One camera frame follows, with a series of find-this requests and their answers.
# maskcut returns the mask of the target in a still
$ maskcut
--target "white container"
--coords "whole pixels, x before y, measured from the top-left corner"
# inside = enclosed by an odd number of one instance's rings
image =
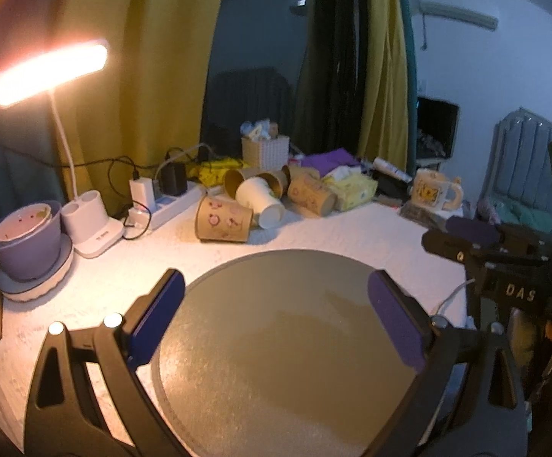
[[[242,158],[252,167],[262,170],[280,170],[289,162],[289,137],[253,142],[242,138]]]
[[[88,259],[100,256],[124,234],[124,225],[109,217],[98,190],[65,204],[61,215],[75,251]]]

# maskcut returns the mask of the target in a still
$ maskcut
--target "table surface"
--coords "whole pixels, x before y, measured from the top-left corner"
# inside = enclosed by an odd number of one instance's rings
[[[423,227],[377,203],[322,219],[287,211],[281,227],[253,230],[247,244],[199,242],[194,234],[196,206],[137,241],[120,241],[100,257],[76,256],[64,281],[44,297],[28,303],[4,301],[0,426],[18,447],[22,447],[26,397],[35,360],[50,323],[58,320],[69,329],[87,328],[96,326],[109,313],[124,313],[136,297],[149,292],[167,268],[179,269],[190,283],[216,266],[248,254],[288,248],[323,250],[386,269],[429,314],[434,314],[438,304],[466,279],[462,266],[423,250]],[[456,326],[465,324],[463,292],[445,315]],[[109,429],[129,443],[98,366],[88,368]],[[162,412],[150,365],[137,373]]]

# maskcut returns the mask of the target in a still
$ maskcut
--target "power adapter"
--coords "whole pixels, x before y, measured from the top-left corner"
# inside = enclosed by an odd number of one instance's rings
[[[147,211],[148,209],[151,213],[154,213],[157,210],[155,196],[153,195],[152,179],[147,177],[138,177],[135,180],[131,180],[130,194],[135,208],[141,211]]]
[[[187,171],[184,163],[173,162],[160,171],[162,193],[178,197],[187,192]]]

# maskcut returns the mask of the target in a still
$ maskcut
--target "yellow mug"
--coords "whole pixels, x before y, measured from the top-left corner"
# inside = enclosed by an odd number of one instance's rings
[[[450,190],[454,199],[448,199]],[[455,211],[463,203],[464,192],[460,184],[452,182],[444,174],[434,170],[420,169],[415,173],[411,201],[433,211]]]

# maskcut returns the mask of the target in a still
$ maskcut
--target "purple bowl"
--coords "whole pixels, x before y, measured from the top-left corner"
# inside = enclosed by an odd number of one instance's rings
[[[1,268],[13,280],[35,280],[43,276],[61,252],[61,204],[58,201],[41,202],[52,208],[52,219],[19,241],[0,245]]]

